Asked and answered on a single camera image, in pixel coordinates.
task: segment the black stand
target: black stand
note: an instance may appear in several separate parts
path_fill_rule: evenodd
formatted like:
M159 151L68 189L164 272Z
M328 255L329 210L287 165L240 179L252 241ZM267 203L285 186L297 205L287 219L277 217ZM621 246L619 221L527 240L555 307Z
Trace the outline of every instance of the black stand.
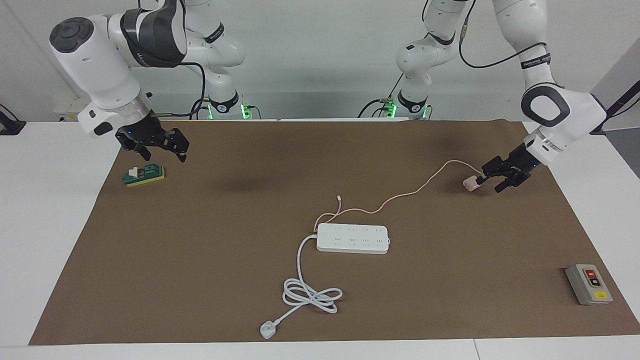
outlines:
M0 124L4 127L0 135L18 135L27 124L26 121L13 121L0 111Z
M627 92L625 92L625 95L622 95L621 98L619 98L613 105L611 105L609 109L607 109L607 118L602 122L602 124L596 127L591 132L591 134L604 135L605 132L602 130L602 127L604 126L604 124L606 124L607 121L611 119L611 117L617 114L617 112L620 111L620 109L622 109L622 107L626 105L629 101L631 101L631 99L633 99L638 93L640 93L640 81L636 82L634 86L631 86L631 88Z

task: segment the black button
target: black button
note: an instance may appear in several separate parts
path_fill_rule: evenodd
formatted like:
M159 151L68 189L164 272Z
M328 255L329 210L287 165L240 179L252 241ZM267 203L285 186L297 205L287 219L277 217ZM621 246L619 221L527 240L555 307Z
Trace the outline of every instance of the black button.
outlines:
M62 28L62 24L56 25L56 27L53 28L53 30L51 30L51 38L55 38L56 36L58 36L58 32L60 31L60 28Z
M89 36L89 33L91 33L91 27L87 26L86 24L83 24L83 26L80 29L80 32L78 33L78 37L81 38L82 40L85 40Z
M54 43L52 44L56 48L56 50L60 52L73 51L78 46L78 42L72 38L71 39L57 38L56 40L54 40Z
M63 38L74 37L76 34L80 32L80 24L77 22L66 22L60 26L58 30L58 35Z
M100 136L110 132L111 130L113 130L113 126L111 126L111 124L108 122L103 122L100 125L96 126L95 129L93 129L93 132L96 135Z

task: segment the pink plug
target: pink plug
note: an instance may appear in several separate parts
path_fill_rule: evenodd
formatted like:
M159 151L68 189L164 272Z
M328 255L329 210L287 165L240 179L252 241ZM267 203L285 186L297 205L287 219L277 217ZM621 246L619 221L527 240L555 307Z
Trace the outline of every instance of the pink plug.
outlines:
M478 189L480 186L482 186L482 185L478 185L477 179L478 179L477 176L472 176L472 177L468 178L467 180L464 180L462 182L462 185L464 185L465 188L467 188L467 190L469 190L469 192L472 192L472 191Z

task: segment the power strip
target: power strip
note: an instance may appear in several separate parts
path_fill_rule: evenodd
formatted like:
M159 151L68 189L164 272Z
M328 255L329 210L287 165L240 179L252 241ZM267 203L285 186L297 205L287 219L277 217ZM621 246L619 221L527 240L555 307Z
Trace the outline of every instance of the power strip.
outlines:
M318 226L316 247L325 252L386 254L389 243L384 226L325 223Z

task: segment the pink cable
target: pink cable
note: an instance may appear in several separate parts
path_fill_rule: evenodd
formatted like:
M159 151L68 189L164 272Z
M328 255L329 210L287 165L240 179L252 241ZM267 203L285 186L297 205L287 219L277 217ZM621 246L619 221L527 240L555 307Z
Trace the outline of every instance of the pink cable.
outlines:
M320 215L320 216L318 217L318 219L316 220L316 223L315 223L315 225L314 225L314 232L316 232L316 231L318 230L318 225L319 225L318 223L319 223L320 219L321 219L321 218L323 218L323 217L325 217L325 216L333 215L333 216L331 217L331 219L329 219L329 220L327 220L327 221L325 222L325 223L329 223L329 222L331 222L333 219L335 219L335 218L339 217L340 215L342 215L342 214L344 214L344 213L348 213L348 212L350 212L350 211L360 211L360 212L362 212L362 213L367 213L367 214L373 215L373 214L375 214L375 213L379 213L379 212L380 212L380 211L381 211L381 210L382 210L382 209L383 209L383 208L384 208L384 207L385 207L385 206L386 206L390 201L392 201L392 200L398 199L398 198L400 198L400 197L405 197L405 196L415 195L415 194L419 193L422 189L424 189L424 188L425 188L425 186L427 186L427 185L429 184L429 182L431 182L431 180L432 180L434 177L436 177L436 176L437 176L437 175L438 175L442 170L444 170L444 168L445 168L448 164L450 164L450 163L459 163L459 164L462 164L462 165L466 165L466 166L470 167L473 171L477 172L478 174L480 174L480 175L482 175L482 174L483 174L482 172L478 171L478 169L474 168L473 166L469 165L468 163L465 163L464 161L460 161L460 160L449 160L449 161L447 161L444 165L442 165L442 167L440 168L440 170L436 171L436 173L435 173L435 174L433 174L433 175L432 175L432 176L427 180L427 182L426 182L426 183L424 183L422 186L420 186L420 188L418 188L418 190L415 190L414 192L404 193L404 194L400 194L400 195L396 195L396 196L394 196L394 197L391 197L391 198L387 199L387 201L383 202L383 203L382 203L382 205L380 205L380 207L379 207L376 211L367 211L367 210L364 210L364 209L356 209L356 208L353 208L353 209L347 209L347 210L344 210L344 211L340 211L340 209L342 209L342 197L341 197L340 195L338 195L338 211L336 211L335 213L324 213L324 214Z

